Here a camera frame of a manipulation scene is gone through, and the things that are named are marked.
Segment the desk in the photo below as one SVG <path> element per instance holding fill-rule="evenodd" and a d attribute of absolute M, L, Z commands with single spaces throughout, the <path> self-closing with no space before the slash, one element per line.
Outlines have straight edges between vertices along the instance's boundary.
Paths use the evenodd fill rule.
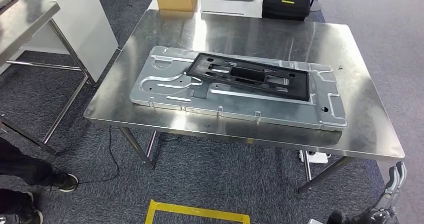
<path fill-rule="evenodd" d="M 338 136 L 337 132 L 133 104 L 131 89 L 149 51 L 157 45 L 330 65 L 349 126 Z M 307 177 L 300 191 L 354 158 L 395 161 L 405 156 L 346 25 L 147 10 L 84 116 L 95 123 L 118 126 L 148 168 L 153 167 L 148 157 L 156 131 L 343 156 L 315 178 Z M 146 152 L 128 128 L 154 131 Z"/>
<path fill-rule="evenodd" d="M 118 47 L 99 0 L 54 1 L 60 10 L 52 17 L 56 25 L 84 64 L 95 84 Z M 50 25 L 41 27 L 10 58 L 16 60 L 24 51 L 70 54 Z"/>
<path fill-rule="evenodd" d="M 15 65 L 41 67 L 41 68 L 54 68 L 63 69 L 67 71 L 80 71 L 83 73 L 84 78 L 73 92 L 71 98 L 65 104 L 59 116 L 54 121 L 50 130 L 47 132 L 43 140 L 38 140 L 30 133 L 22 130 L 12 122 L 7 120 L 4 115 L 0 113 L 0 122 L 13 131 L 16 131 L 21 136 L 25 137 L 32 143 L 45 149 L 50 154 L 56 154 L 56 151 L 51 147 L 47 146 L 47 142 L 53 135 L 57 126 L 65 116 L 71 104 L 74 102 L 76 96 L 83 88 L 84 84 L 88 81 L 92 85 L 96 82 L 92 76 L 88 73 L 84 64 L 79 59 L 77 53 L 72 48 L 67 38 L 64 36 L 62 31 L 59 29 L 56 22 L 52 19 L 54 14 L 60 10 L 58 4 L 53 1 L 45 0 L 17 0 L 14 4 L 9 4 L 1 10 L 0 15 L 0 64 L 10 63 Z M 71 55 L 73 61 L 78 67 L 74 66 L 62 66 L 62 65 L 50 65 L 44 63 L 29 63 L 22 61 L 8 61 L 20 47 L 25 44 L 31 36 L 34 35 L 42 26 L 45 24 L 54 31 L 61 44 L 66 48 L 67 52 Z"/>

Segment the power strip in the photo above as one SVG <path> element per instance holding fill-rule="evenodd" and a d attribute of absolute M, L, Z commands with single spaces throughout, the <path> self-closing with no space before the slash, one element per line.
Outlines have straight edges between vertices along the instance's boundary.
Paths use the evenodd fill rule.
<path fill-rule="evenodd" d="M 303 162 L 304 160 L 304 158 L 303 158 L 304 156 L 303 156 L 303 154 L 302 154 L 302 151 L 300 150 L 299 151 L 299 158 L 301 159 L 301 162 Z M 327 164 L 328 163 L 328 157 L 327 157 L 327 154 L 325 154 L 325 153 L 322 153 L 322 152 L 315 152 L 315 154 L 314 155 L 309 155 L 308 154 L 308 160 L 309 160 L 309 163 L 319 163 L 319 164 Z"/>

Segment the metal table leg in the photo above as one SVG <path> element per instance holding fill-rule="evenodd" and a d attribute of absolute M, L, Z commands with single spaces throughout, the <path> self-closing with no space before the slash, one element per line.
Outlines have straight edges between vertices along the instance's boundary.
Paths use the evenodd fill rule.
<path fill-rule="evenodd" d="M 17 125 L 15 125 L 12 122 L 10 122 L 9 120 L 7 120 L 4 117 L 4 115 L 0 115 L 0 121 L 3 123 L 4 126 L 6 126 L 7 128 L 9 128 L 12 131 L 18 133 L 19 135 L 21 135 L 25 139 L 29 140 L 31 143 L 41 147 L 42 149 L 46 150 L 48 153 L 50 153 L 52 155 L 56 155 L 56 151 L 54 149 L 52 149 L 51 147 L 49 147 L 48 145 L 46 145 L 42 141 L 39 141 L 33 135 L 29 134 L 25 130 L 19 128 Z"/>
<path fill-rule="evenodd" d="M 42 141 L 38 140 L 37 138 L 35 138 L 34 136 L 32 136 L 31 134 L 29 134 L 25 130 L 23 130 L 23 129 L 19 128 L 18 126 L 14 125 L 10 121 L 7 121 L 6 119 L 4 119 L 4 117 L 3 117 L 2 122 L 4 123 L 5 126 L 7 126 L 8 128 L 10 128 L 11 130 L 17 132 L 22 137 L 28 139 L 32 143 L 38 145 L 39 147 L 43 148 L 44 150 L 46 150 L 50 154 L 53 154 L 54 155 L 54 154 L 56 154 L 56 151 L 54 149 L 52 149 L 51 147 L 47 146 L 46 145 L 47 142 L 49 141 L 49 139 L 53 135 L 54 131 L 59 126 L 59 124 L 62 121 L 63 117 L 66 115 L 67 111 L 69 110 L 69 108 L 71 107 L 71 105 L 74 102 L 75 98 L 77 97 L 78 93 L 84 87 L 85 83 L 86 82 L 89 82 L 93 87 L 95 87 L 97 85 L 97 82 L 94 81 L 94 79 L 92 78 L 92 76 L 88 72 L 87 68 L 84 66 L 84 64 L 82 63 L 81 59 L 79 58 L 78 54 L 75 52 L 75 50 L 70 45 L 70 43 L 68 42 L 68 40 L 66 39 L 66 37 L 64 36 L 64 34 L 62 33 L 62 31 L 59 29 L 59 27 L 56 24 L 56 22 L 53 19 L 50 19 L 48 23 L 50 24 L 51 28 L 54 30 L 54 32 L 56 33 L 56 35 L 59 37 L 60 41 L 65 46 L 66 50 L 69 52 L 69 55 L 72 57 L 72 60 L 76 63 L 76 65 L 78 67 L 64 66 L 64 65 L 51 65 L 51 64 L 44 64 L 44 63 L 31 63 L 31 62 L 23 62 L 23 61 L 7 61 L 7 63 L 13 64 L 13 65 L 24 65 L 24 66 L 42 67 L 42 68 L 51 68 L 51 69 L 63 69 L 63 70 L 72 70 L 72 71 L 82 71 L 84 73 L 84 78 L 80 82 L 80 84 L 78 85 L 78 87 L 76 88 L 76 90 L 73 92 L 72 96 L 70 97 L 70 99 L 68 100 L 68 102 L 65 104 L 65 107 L 62 109 L 62 111 L 60 112 L 59 116 L 56 118 L 56 120 L 54 121 L 53 125 L 48 130 L 47 134 L 45 135 L 45 137 L 44 137 L 44 139 Z"/>
<path fill-rule="evenodd" d="M 308 191 L 309 189 L 316 186 L 317 184 L 319 184 L 323 180 L 327 179 L 329 176 L 334 174 L 336 171 L 342 169 L 343 167 L 345 167 L 346 165 L 348 165 L 349 163 L 351 163 L 354 160 L 355 160 L 355 158 L 347 157 L 347 156 L 340 158 L 340 160 L 336 161 L 335 163 L 333 163 L 332 165 L 327 167 L 325 170 L 323 170 L 319 175 L 314 177 L 312 180 L 306 182 L 302 187 L 300 187 L 298 189 L 298 191 L 300 193 L 304 193 L 304 192 Z"/>
<path fill-rule="evenodd" d="M 154 131 L 152 136 L 151 136 L 149 145 L 147 147 L 148 152 L 146 154 L 128 128 L 119 126 L 119 129 L 122 132 L 122 134 L 125 136 L 125 138 L 128 140 L 129 144 L 134 148 L 134 150 L 137 152 L 139 157 L 142 159 L 144 166 L 147 169 L 153 169 L 153 163 L 149 160 L 148 157 L 150 155 L 150 151 L 152 150 L 151 146 L 153 145 L 153 142 L 155 141 L 154 138 L 156 136 L 156 131 Z"/>

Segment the yellow tape marking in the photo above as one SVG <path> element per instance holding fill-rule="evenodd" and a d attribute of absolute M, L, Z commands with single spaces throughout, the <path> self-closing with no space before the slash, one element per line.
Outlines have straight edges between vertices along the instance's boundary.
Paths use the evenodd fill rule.
<path fill-rule="evenodd" d="M 295 4 L 293 1 L 288 1 L 288 0 L 281 0 L 281 2 L 286 3 L 286 4 L 292 4 L 292 5 Z"/>
<path fill-rule="evenodd" d="M 156 202 L 154 200 L 150 200 L 145 224 L 153 224 L 153 217 L 156 210 L 173 212 L 178 214 L 215 218 L 215 219 L 221 219 L 221 220 L 237 221 L 243 224 L 250 224 L 251 222 L 250 217 L 245 214 L 238 214 L 238 213 L 226 212 L 226 211 L 220 211 L 220 210 L 196 208 L 196 207 L 183 206 L 183 205 L 167 204 L 167 203 L 161 203 L 161 202 Z"/>

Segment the black case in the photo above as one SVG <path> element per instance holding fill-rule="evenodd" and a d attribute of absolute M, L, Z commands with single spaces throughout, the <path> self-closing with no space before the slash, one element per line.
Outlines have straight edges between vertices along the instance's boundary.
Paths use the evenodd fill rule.
<path fill-rule="evenodd" d="M 310 12 L 310 0 L 263 0 L 262 18 L 304 21 Z"/>

